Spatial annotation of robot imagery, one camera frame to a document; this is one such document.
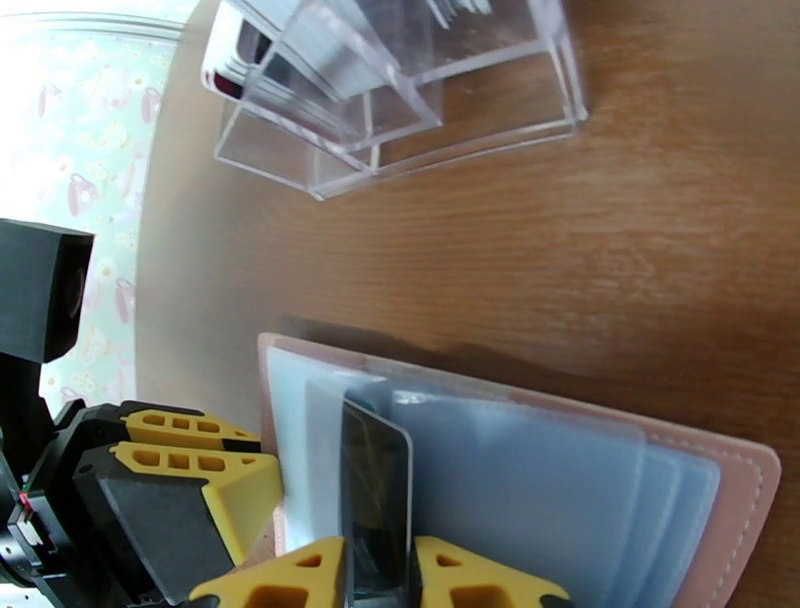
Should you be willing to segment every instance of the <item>clear acrylic box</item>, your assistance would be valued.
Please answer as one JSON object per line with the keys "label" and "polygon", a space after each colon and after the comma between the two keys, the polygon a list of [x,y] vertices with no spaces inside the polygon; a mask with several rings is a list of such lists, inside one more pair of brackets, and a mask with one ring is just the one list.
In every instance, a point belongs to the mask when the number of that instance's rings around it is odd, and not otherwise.
{"label": "clear acrylic box", "polygon": [[[216,157],[326,199],[586,119],[561,0],[469,0],[487,14],[441,1],[303,0]],[[304,47],[310,31],[331,42]]]}

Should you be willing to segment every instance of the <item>pink wallet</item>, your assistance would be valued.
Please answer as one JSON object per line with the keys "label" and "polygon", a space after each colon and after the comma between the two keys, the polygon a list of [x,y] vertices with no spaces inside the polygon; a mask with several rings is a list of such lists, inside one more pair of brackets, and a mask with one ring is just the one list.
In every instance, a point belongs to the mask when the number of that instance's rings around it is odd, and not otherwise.
{"label": "pink wallet", "polygon": [[[267,453],[277,454],[267,374],[270,347],[370,374],[448,386],[482,398],[625,422],[640,427],[649,443],[715,461],[720,469],[717,497],[673,606],[710,608],[728,602],[753,552],[778,488],[780,461],[774,450],[764,445],[277,334],[262,334],[258,344],[263,397],[262,447]],[[274,529],[268,531],[264,545],[253,560],[284,553],[285,519],[280,508],[275,512],[273,525]]]}

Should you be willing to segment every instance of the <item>wood grain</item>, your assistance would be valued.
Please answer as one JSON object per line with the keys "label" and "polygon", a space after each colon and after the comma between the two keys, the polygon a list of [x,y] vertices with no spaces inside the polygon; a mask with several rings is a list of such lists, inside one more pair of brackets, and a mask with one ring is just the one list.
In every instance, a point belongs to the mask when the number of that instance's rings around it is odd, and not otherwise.
{"label": "wood grain", "polygon": [[765,442],[784,481],[730,605],[795,605],[800,5],[576,0],[577,137],[324,204],[212,161],[213,8],[159,117],[140,396],[257,429],[271,330]]}

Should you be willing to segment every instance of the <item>yellow plastic part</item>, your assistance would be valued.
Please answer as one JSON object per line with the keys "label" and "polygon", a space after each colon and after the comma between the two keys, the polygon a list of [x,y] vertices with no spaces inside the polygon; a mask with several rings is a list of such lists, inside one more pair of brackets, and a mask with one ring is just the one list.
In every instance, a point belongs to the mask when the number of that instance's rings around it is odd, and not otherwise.
{"label": "yellow plastic part", "polygon": [[539,608],[536,600],[569,599],[558,585],[432,536],[415,539],[422,573],[421,608]]}
{"label": "yellow plastic part", "polygon": [[222,450],[223,439],[260,441],[258,435],[237,429],[211,414],[192,416],[152,409],[134,412],[120,420],[125,422],[131,441],[136,443]]}
{"label": "yellow plastic part", "polygon": [[206,479],[203,498],[234,564],[253,549],[283,498],[278,459],[127,441],[110,449],[134,473]]}
{"label": "yellow plastic part", "polygon": [[203,583],[189,599],[216,596],[219,608],[342,608],[343,556],[343,538],[323,538],[282,557]]}

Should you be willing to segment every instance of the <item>stitching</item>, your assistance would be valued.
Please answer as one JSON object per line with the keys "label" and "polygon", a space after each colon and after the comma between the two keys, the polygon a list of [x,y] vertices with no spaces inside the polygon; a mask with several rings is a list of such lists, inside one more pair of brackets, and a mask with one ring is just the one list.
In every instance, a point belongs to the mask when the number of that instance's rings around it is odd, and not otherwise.
{"label": "stitching", "polygon": [[716,450],[714,448],[709,448],[700,443],[691,443],[684,439],[677,440],[672,437],[667,437],[665,435],[660,435],[659,433],[648,433],[647,437],[649,439],[655,439],[656,441],[661,441],[663,443],[667,443],[669,445],[674,445],[677,447],[682,448],[692,448],[698,450],[700,452],[706,454],[713,454],[715,456],[723,456],[725,458],[733,458],[734,460],[738,460],[740,462],[744,462],[745,464],[753,467],[758,474],[758,486],[756,487],[755,496],[753,498],[753,504],[750,505],[750,513],[747,516],[747,520],[744,522],[744,527],[742,528],[742,532],[739,534],[739,538],[736,542],[736,546],[731,553],[730,559],[728,563],[725,565],[725,569],[722,572],[719,580],[717,581],[717,586],[714,589],[714,592],[711,594],[709,600],[705,603],[705,608],[711,608],[714,605],[714,602],[719,597],[720,592],[722,591],[722,587],[725,585],[725,581],[728,578],[728,575],[731,573],[733,568],[733,564],[736,561],[736,558],[739,555],[739,549],[744,543],[744,539],[747,536],[747,532],[750,529],[750,524],[753,521],[753,516],[755,515],[756,507],[758,506],[758,502],[761,499],[761,493],[764,489],[764,469],[759,466],[752,458],[745,458],[739,452],[727,452],[725,450]]}

